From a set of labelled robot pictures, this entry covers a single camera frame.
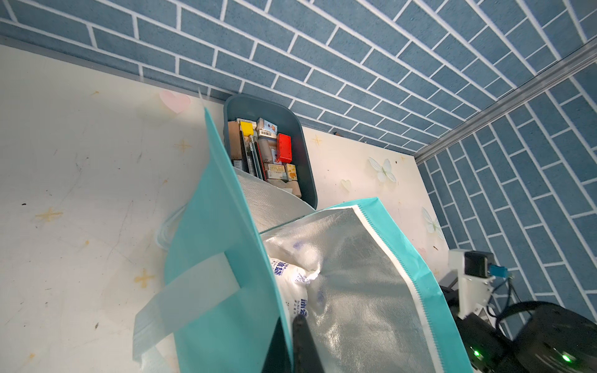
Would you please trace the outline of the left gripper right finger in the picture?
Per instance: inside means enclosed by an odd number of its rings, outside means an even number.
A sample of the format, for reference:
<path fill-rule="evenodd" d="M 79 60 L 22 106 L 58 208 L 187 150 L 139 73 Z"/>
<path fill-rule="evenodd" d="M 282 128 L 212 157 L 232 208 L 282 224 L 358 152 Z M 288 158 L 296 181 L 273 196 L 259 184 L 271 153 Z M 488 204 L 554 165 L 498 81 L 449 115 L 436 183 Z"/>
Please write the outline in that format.
<path fill-rule="evenodd" d="M 292 322 L 294 373 L 324 373 L 317 347 L 304 315 Z"/>

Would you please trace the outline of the white ice pack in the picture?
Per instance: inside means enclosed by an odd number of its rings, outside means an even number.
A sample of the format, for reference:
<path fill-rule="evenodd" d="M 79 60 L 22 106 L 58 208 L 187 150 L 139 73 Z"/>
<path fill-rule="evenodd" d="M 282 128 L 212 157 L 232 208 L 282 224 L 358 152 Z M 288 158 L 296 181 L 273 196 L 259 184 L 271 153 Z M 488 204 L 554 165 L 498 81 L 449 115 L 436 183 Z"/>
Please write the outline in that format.
<path fill-rule="evenodd" d="M 308 286 L 317 279 L 320 272 L 305 270 L 276 258 L 270 258 L 270 264 L 289 323 L 298 315 L 307 317 Z"/>

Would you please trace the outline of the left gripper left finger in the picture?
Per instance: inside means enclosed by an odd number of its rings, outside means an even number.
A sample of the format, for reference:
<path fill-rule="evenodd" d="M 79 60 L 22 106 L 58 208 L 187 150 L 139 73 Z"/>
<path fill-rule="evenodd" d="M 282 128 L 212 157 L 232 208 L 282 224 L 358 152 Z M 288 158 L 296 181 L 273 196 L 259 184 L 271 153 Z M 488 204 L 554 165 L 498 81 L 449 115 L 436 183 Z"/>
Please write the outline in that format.
<path fill-rule="evenodd" d="M 278 319 L 276 323 L 262 373 L 292 373 L 292 363 L 281 319 Z"/>

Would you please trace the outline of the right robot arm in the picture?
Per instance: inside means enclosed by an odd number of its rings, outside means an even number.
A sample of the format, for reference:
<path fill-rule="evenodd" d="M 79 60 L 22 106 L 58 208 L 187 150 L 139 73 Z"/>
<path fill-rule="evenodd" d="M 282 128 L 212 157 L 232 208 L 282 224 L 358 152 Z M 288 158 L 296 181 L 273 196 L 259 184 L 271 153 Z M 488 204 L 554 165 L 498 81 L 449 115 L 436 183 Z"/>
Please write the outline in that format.
<path fill-rule="evenodd" d="M 512 340 L 478 315 L 455 318 L 468 358 L 480 372 L 595 372 L 596 324 L 550 302 L 508 306 L 499 322 L 531 317 Z"/>

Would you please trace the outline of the teal insulated delivery bag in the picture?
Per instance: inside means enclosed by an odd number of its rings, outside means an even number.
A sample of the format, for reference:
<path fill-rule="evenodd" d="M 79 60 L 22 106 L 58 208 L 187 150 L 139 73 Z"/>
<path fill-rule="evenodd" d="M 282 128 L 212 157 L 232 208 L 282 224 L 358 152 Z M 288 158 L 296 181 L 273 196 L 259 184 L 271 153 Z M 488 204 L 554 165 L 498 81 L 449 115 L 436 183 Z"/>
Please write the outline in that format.
<path fill-rule="evenodd" d="M 281 221 L 260 232 L 210 115 L 209 161 L 169 247 L 165 287 L 136 315 L 132 357 L 168 372 L 157 346 L 173 337 L 182 372 L 262 372 L 281 319 L 292 372 L 292 323 L 270 258 L 320 272 L 307 323 L 324 372 L 469 372 L 444 295 L 376 198 L 300 215 L 278 188 L 258 206 Z"/>

